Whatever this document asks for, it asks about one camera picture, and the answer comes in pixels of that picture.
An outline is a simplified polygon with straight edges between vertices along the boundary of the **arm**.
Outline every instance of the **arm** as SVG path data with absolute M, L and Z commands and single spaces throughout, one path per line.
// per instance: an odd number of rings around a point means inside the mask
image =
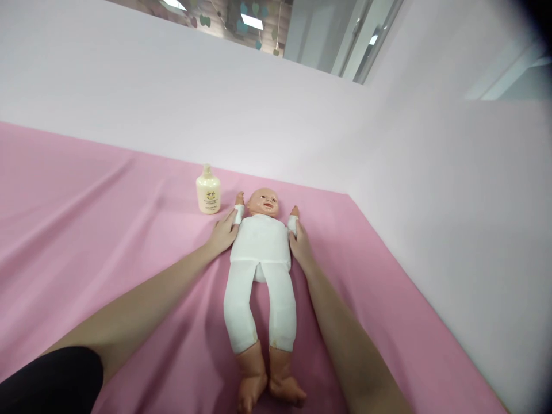
M 209 241 L 158 275 L 100 309 L 52 345 L 44 354 L 84 346 L 102 360 L 108 382 L 186 294 L 197 276 L 236 239 L 236 211 L 219 221 Z
M 374 343 L 316 263 L 299 221 L 297 238 L 290 233 L 289 244 L 305 273 L 316 320 L 349 411 L 412 414 Z
M 243 204 L 243 191 L 239 192 L 236 196 L 236 205 L 234 208 L 237 211 L 236 218 L 234 219 L 234 224 L 241 224 L 243 213 L 246 210 L 246 206 Z

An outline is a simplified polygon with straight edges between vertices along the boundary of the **bottle label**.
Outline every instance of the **bottle label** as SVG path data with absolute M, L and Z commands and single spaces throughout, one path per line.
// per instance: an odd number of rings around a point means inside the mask
M 214 191 L 207 191 L 205 194 L 205 209 L 207 211 L 212 211 L 217 209 L 217 204 L 219 202 L 219 199 L 217 198 L 217 195 Z

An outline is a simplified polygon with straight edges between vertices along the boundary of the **pink table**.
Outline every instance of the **pink table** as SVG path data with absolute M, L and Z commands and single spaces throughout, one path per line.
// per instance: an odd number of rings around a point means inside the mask
M 322 266 L 416 412 L 505 412 L 349 196 L 215 171 L 225 210 L 238 190 L 260 186 L 278 192 L 283 211 L 300 207 Z M 222 213 L 199 212 L 200 173 L 196 164 L 0 124 L 0 381 L 206 240 Z M 223 317 L 228 260 L 207 269 L 105 387 L 95 413 L 235 412 L 239 374 Z M 345 413 L 296 264 L 292 279 L 293 366 L 309 395 L 302 412 Z M 254 285 L 251 308 L 266 344 L 266 285 Z M 268 395 L 255 410 L 294 411 Z

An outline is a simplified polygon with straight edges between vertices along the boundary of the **cream-colored bottle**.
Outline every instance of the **cream-colored bottle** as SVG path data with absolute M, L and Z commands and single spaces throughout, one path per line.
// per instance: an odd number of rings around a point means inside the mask
M 220 210 L 220 180 L 211 172 L 209 164 L 203 164 L 203 174 L 195 180 L 197 200 L 205 214 L 215 214 Z

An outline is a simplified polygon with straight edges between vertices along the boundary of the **doll face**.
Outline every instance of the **doll face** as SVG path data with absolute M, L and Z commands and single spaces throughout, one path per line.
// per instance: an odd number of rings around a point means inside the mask
M 251 195 L 247 202 L 249 214 L 265 214 L 272 218 L 278 215 L 278 195 L 271 189 L 259 189 Z

